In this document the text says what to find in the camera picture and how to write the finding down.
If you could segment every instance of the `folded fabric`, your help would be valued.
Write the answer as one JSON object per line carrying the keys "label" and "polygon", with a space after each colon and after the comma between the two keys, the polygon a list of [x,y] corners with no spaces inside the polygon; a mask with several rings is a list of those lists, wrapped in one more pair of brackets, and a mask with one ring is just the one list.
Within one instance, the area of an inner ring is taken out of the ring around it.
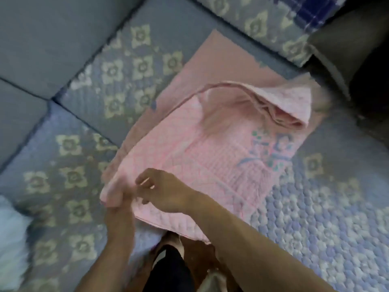
{"label": "folded fabric", "polygon": [[[131,186],[153,167],[174,173],[248,222],[324,116],[311,112],[310,86],[317,84],[309,76],[296,82],[280,86],[282,78],[213,32],[130,130],[103,174],[101,200],[119,205],[118,181]],[[207,242],[184,214],[139,201],[133,207],[140,220]]]}

